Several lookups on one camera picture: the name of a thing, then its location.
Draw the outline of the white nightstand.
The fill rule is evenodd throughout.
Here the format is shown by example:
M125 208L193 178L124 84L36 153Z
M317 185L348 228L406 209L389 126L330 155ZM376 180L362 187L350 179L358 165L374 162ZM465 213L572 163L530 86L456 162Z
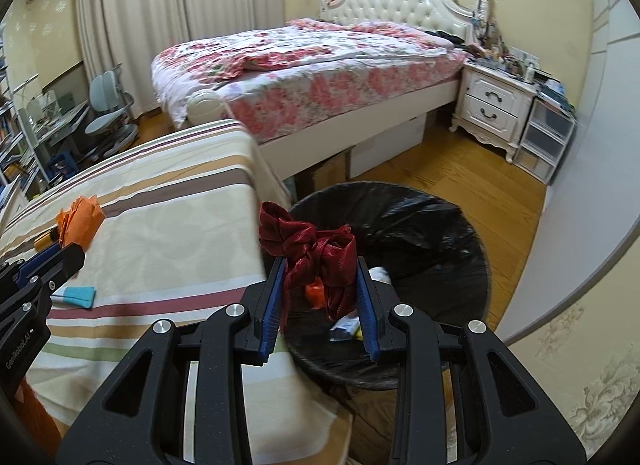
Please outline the white nightstand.
M463 129L477 142L502 150L512 164L536 95L534 84L467 60L449 131Z

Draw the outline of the pink floral quilt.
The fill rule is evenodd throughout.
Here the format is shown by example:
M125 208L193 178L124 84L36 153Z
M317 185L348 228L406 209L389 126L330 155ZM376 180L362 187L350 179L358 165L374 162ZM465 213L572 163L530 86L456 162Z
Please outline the pink floral quilt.
M152 87L177 129L196 123L189 106L210 91L222 117L267 143L453 80L467 58L451 41L405 24L301 18L169 47L151 64Z

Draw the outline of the clear plastic drawer unit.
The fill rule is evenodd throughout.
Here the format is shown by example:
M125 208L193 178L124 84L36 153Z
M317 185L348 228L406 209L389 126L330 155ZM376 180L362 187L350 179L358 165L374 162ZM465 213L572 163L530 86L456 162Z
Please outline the clear plastic drawer unit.
M561 165L575 127L572 113L554 101L536 96L514 155L514 165L548 185Z

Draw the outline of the white bookshelf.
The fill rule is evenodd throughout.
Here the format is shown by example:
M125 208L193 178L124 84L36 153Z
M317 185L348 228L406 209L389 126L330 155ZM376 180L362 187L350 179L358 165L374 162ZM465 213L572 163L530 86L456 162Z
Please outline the white bookshelf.
M26 199L32 196L36 163L18 123L9 74L8 40L1 25L1 190L16 183Z

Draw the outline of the black lined trash bin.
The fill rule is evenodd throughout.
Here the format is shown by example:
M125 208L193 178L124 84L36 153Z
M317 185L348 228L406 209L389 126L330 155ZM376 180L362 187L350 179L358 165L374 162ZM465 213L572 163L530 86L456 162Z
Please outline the black lined trash bin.
M290 214L322 230L349 225L368 268L383 268L400 300L434 321L485 318L490 264L459 206L408 186L355 181L306 196ZM331 341L332 325L321 312L292 309L284 340L299 370L321 387L396 388L395 367L373 363L358 339Z

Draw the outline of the crumpled white paper ball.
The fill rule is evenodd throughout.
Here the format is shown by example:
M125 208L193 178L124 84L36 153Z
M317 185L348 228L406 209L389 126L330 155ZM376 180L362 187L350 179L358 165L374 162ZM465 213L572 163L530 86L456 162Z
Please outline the crumpled white paper ball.
M392 281L390 281L390 274L383 267L374 267L369 270L369 275L372 281L380 282L383 284L390 285Z

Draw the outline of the white box under bed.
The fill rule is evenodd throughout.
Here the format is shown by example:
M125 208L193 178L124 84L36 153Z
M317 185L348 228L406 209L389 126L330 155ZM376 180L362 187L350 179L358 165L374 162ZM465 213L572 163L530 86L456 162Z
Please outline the white box under bed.
M360 142L350 151L349 178L388 162L420 144L423 139L426 114L413 117L392 129L383 131L373 138Z

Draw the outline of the light blue packet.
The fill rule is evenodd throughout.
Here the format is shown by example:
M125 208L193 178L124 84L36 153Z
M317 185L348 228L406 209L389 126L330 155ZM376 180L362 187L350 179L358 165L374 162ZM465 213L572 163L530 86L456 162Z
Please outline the light blue packet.
M55 305L77 307L90 310L96 298L93 286L64 286L51 294Z

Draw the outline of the white desk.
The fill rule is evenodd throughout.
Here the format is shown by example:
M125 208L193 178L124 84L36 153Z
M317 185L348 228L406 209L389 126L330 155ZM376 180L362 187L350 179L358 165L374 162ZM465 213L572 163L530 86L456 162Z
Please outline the white desk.
M17 111L18 125L29 152L34 155L36 165L46 179L49 178L47 163L52 157L52 148L75 132L89 110L87 100L75 105L66 113L60 112L56 102L42 108L37 100L32 100L27 108Z

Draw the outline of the grey desk chair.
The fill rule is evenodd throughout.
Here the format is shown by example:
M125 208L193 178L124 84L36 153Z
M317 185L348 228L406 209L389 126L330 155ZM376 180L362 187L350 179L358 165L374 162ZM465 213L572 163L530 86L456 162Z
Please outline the grey desk chair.
M116 64L89 84L89 104L94 118L85 128L85 134L95 136L98 141L93 153L97 160L125 151L138 137L139 128L131 114L134 97L122 89L121 72L122 66Z

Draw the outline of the cardboard box under bed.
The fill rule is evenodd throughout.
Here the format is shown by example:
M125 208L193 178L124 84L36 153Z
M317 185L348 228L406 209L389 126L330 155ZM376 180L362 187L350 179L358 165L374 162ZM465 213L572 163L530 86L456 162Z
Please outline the cardboard box under bed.
M343 151L318 162L295 177L296 190L308 195L349 179L350 153Z

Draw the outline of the white blue tube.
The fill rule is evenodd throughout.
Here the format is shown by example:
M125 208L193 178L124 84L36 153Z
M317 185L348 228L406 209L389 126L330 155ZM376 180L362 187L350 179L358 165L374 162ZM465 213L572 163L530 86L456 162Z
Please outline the white blue tube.
M352 339L358 339L358 341L362 339L360 318L356 311L339 319L329 330L329 341L332 343L341 343Z

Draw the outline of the orange paper wrap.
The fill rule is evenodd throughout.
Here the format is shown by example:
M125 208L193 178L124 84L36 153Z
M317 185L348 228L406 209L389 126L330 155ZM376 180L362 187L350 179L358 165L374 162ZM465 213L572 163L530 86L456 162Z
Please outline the orange paper wrap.
M58 243L62 247L77 244L83 251L88 251L104 219L98 196L79 196L70 208L61 209L56 215Z

